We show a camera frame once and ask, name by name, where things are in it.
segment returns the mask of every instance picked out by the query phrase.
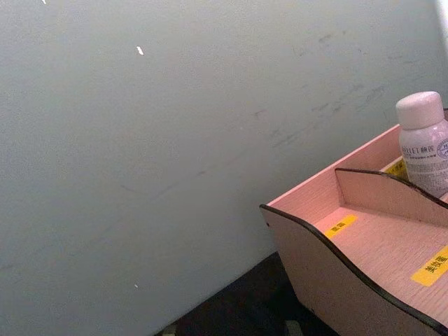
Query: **white cap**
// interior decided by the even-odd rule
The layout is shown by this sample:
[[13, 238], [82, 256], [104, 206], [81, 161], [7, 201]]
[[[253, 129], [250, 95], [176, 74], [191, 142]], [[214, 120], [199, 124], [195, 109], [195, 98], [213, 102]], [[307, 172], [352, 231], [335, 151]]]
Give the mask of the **white cap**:
[[434, 91], [418, 92], [401, 99], [396, 105], [398, 121], [404, 130], [418, 130], [445, 119], [442, 99]]

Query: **wooden box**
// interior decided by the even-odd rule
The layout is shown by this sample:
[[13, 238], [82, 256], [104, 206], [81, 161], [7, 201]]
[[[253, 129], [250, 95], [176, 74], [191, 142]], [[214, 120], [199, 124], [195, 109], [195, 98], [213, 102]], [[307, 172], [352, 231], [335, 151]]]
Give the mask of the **wooden box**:
[[297, 298], [341, 336], [448, 335], [448, 204], [380, 172], [399, 131], [260, 207]]

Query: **dark floor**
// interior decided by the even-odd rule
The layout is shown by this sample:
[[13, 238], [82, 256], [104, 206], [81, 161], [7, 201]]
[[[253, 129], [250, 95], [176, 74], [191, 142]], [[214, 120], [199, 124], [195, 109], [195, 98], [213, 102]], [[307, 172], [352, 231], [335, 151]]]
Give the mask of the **dark floor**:
[[284, 336], [286, 320], [304, 336], [337, 336], [298, 302], [275, 253], [174, 324], [176, 336]]

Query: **yellow label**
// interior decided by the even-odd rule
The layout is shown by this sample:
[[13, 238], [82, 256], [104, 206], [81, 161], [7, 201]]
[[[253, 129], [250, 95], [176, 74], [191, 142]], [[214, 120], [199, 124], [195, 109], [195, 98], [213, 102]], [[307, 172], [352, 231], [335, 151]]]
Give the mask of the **yellow label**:
[[333, 226], [331, 229], [325, 231], [324, 235], [331, 239], [334, 235], [337, 235], [343, 229], [345, 229], [347, 226], [350, 226], [354, 221], [356, 221], [357, 217], [355, 215], [348, 215], [347, 217], [344, 217], [338, 224]]
[[400, 177], [402, 179], [407, 180], [407, 171], [406, 171], [406, 164], [403, 159], [397, 161], [396, 163], [392, 164], [388, 169], [386, 169], [386, 173], [395, 175], [397, 177]]
[[411, 279], [423, 286], [431, 286], [448, 271], [448, 246], [434, 255]]

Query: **plastic bottle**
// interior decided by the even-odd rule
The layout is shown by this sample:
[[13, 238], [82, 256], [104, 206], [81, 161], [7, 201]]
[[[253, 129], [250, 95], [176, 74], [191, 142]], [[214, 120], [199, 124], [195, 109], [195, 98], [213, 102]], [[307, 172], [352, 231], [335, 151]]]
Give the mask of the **plastic bottle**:
[[448, 121], [436, 92], [401, 99], [396, 110], [409, 180], [435, 197], [448, 193]]

